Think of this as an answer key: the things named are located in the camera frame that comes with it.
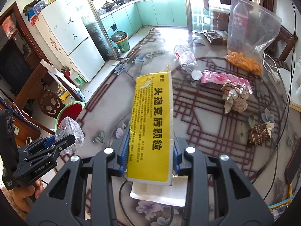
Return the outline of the person's left hand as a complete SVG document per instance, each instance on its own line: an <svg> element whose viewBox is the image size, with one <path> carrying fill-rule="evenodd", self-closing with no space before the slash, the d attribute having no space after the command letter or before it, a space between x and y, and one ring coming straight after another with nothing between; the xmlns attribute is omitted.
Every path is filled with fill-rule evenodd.
<svg viewBox="0 0 301 226"><path fill-rule="evenodd" d="M13 201L21 211L28 213L30 211L30 206L26 202L26 197L34 195L35 199L38 199L43 191L44 186L41 179L39 179L34 183L34 185L14 188L12 190Z"/></svg>

